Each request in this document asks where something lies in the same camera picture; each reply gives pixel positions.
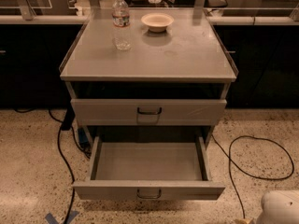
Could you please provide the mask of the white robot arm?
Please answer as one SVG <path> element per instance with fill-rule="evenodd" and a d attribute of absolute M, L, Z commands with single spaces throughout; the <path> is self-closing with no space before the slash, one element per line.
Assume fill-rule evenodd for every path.
<path fill-rule="evenodd" d="M 261 198 L 257 218 L 236 219 L 234 224 L 299 224 L 299 190 L 271 190 Z"/>

